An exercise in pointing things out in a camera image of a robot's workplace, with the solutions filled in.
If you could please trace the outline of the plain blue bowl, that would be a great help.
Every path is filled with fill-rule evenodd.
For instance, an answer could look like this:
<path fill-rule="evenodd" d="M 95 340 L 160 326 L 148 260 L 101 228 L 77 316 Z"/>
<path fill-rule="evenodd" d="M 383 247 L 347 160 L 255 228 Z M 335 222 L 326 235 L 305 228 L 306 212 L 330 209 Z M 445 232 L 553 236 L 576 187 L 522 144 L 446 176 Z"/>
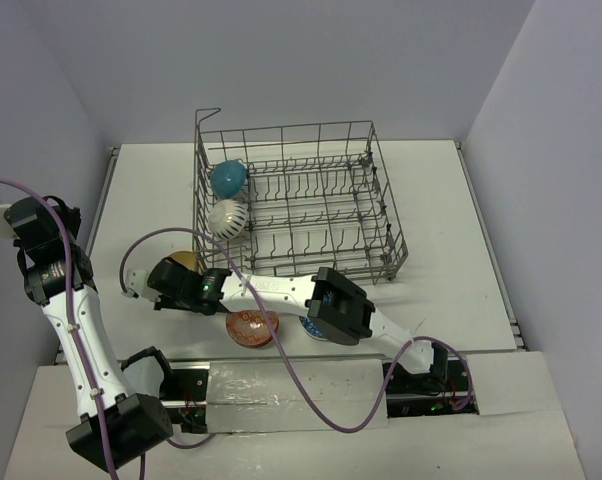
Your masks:
<path fill-rule="evenodd" d="M 239 160 L 228 160 L 216 165 L 210 175 L 210 183 L 219 199 L 234 198 L 247 180 L 247 170 Z"/>

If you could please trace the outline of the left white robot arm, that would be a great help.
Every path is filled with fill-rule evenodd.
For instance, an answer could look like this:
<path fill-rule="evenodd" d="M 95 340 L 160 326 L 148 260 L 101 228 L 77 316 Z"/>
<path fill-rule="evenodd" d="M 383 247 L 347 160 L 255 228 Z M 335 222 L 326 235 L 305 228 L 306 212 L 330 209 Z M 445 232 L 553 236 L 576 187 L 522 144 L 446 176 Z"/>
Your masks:
<path fill-rule="evenodd" d="M 78 209 L 26 197 L 4 218 L 16 235 L 25 293 L 56 332 L 74 382 L 80 422 L 66 433 L 69 446 L 114 474 L 172 436 L 160 399 L 174 391 L 176 373 L 154 347 L 117 361 L 91 261 L 75 242 Z"/>

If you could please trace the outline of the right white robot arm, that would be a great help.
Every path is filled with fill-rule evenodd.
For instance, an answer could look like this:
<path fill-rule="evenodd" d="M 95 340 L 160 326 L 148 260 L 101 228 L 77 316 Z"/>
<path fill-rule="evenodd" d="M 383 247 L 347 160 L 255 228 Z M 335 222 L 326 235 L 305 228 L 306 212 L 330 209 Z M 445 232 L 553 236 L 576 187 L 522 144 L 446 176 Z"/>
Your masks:
<path fill-rule="evenodd" d="M 300 277 L 268 277 L 211 268 L 203 273 L 166 257 L 151 271 L 147 287 L 158 293 L 157 310 L 203 315 L 258 310 L 305 317 L 329 342 L 364 343 L 388 358 L 401 348 L 398 363 L 427 391 L 450 378 L 447 354 L 430 340 L 418 340 L 378 310 L 367 293 L 341 273 L 321 267 Z"/>

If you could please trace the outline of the yellow bowl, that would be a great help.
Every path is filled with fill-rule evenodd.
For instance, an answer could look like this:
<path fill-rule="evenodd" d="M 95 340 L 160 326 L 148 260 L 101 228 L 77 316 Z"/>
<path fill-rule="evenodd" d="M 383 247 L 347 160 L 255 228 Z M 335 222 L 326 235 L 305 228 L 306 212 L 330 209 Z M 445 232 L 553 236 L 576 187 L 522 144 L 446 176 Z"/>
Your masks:
<path fill-rule="evenodd" d="M 178 269 L 190 272 L 200 271 L 199 256 L 194 251 L 181 250 L 171 253 L 168 260 Z"/>

